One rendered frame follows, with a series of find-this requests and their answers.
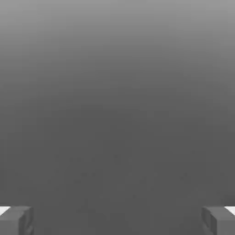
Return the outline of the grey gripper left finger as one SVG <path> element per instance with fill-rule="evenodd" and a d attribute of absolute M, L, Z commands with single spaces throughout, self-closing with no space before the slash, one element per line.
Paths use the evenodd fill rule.
<path fill-rule="evenodd" d="M 12 206 L 0 215 L 0 235 L 34 235 L 34 208 Z"/>

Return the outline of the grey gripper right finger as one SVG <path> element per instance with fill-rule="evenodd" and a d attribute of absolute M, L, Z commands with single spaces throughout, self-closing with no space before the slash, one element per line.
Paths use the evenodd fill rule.
<path fill-rule="evenodd" d="M 235 235 L 235 206 L 202 207 L 204 235 Z"/>

